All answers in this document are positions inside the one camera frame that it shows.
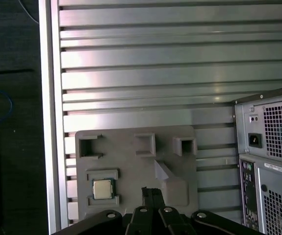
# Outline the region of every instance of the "screw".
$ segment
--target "screw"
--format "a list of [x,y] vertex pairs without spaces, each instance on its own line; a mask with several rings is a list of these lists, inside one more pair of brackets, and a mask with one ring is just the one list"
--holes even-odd
[[166,207],[166,208],[164,209],[164,212],[172,212],[172,209],[171,209],[170,207]]
[[116,217],[116,214],[115,214],[115,213],[109,213],[109,214],[107,215],[107,217],[108,217],[108,218],[114,218],[114,217]]
[[198,217],[199,217],[199,218],[206,218],[206,214],[204,214],[204,213],[198,213]]

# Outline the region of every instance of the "black cable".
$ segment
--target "black cable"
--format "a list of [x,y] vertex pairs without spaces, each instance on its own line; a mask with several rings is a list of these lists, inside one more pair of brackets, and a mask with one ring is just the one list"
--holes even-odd
[[39,24],[39,22],[30,14],[30,12],[27,10],[27,8],[24,6],[23,2],[21,2],[21,0],[18,0],[19,4],[21,5],[21,7],[23,8],[23,10],[28,14],[28,16],[37,24]]
[[9,108],[8,113],[6,113],[6,115],[4,115],[3,117],[0,118],[0,122],[3,122],[8,117],[10,117],[10,115],[13,111],[13,101],[12,101],[11,97],[6,92],[0,91],[0,94],[5,96],[7,98],[7,100],[9,101],[9,104],[10,104],[10,108]]

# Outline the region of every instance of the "horizontal metal slat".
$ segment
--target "horizontal metal slat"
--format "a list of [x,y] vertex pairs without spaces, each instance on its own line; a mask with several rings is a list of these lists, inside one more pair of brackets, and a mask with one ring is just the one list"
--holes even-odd
[[138,36],[121,38],[98,38],[81,40],[62,40],[61,47],[101,47],[128,45],[160,45],[160,44],[190,44],[190,43],[223,43],[223,42],[257,42],[280,41],[281,33],[256,34],[217,34],[217,35],[187,35],[187,36]]
[[195,130],[198,145],[217,145],[236,143],[234,128],[214,128]]
[[[72,5],[102,5],[102,4],[145,4],[145,3],[188,3],[188,2],[209,2],[210,0],[59,0],[60,6]],[[225,0],[211,0],[212,2],[224,2]],[[229,0],[231,1],[250,1],[250,0]]]
[[64,116],[64,131],[192,125],[189,109]]
[[282,5],[146,7],[60,11],[60,26],[267,20],[282,20]]
[[63,102],[74,101],[95,101],[95,100],[115,100],[115,99],[141,99],[177,96],[199,96],[210,94],[228,93],[259,93],[261,91],[273,90],[282,87],[282,81],[264,82],[244,82],[244,83],[217,83],[217,84],[194,84],[194,85],[174,85],[160,87],[132,87],[107,90],[76,90],[63,94]]
[[60,38],[70,39],[116,39],[137,38],[144,36],[200,36],[200,35],[235,35],[257,33],[280,33],[282,23],[265,24],[228,24],[228,25],[191,25],[191,26],[154,26],[154,27],[124,27],[124,28],[100,28],[81,30],[62,30]]
[[197,172],[198,188],[234,186],[239,184],[239,169]]
[[282,63],[210,64],[178,68],[64,72],[62,73],[62,89],[266,80],[271,82],[264,85],[274,84],[272,80],[282,80]]
[[190,105],[206,103],[225,103],[243,98],[256,93],[227,94],[227,95],[204,95],[193,97],[167,97],[167,98],[144,98],[130,100],[109,100],[64,103],[63,111],[80,111],[94,109],[117,109],[117,108],[144,108],[152,106]]
[[77,181],[76,180],[67,181],[67,197],[68,198],[77,197]]
[[208,149],[199,150],[197,159],[237,156],[238,150],[236,148],[222,148],[222,149]]
[[282,43],[122,48],[61,53],[61,66],[65,69],[253,60],[282,60]]
[[197,158],[196,167],[206,167],[206,166],[226,166],[238,164],[239,158],[237,156],[231,157],[215,157],[215,158]]
[[201,210],[211,211],[217,208],[237,207],[241,205],[240,190],[200,192],[199,208]]
[[78,220],[77,202],[68,202],[68,219]]

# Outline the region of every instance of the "metal frame edge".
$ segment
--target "metal frame edge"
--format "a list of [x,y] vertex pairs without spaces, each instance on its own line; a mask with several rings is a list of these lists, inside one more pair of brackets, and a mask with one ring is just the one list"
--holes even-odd
[[64,124],[62,110],[62,85],[61,85],[61,48],[60,48],[60,15],[59,1],[51,0],[51,23],[52,23],[52,54],[53,54],[53,77],[54,77],[54,105],[55,126],[58,163],[58,184],[60,195],[60,219],[61,228],[69,226],[67,178],[65,166]]
[[42,100],[49,234],[61,229],[53,96],[50,0],[39,0]]

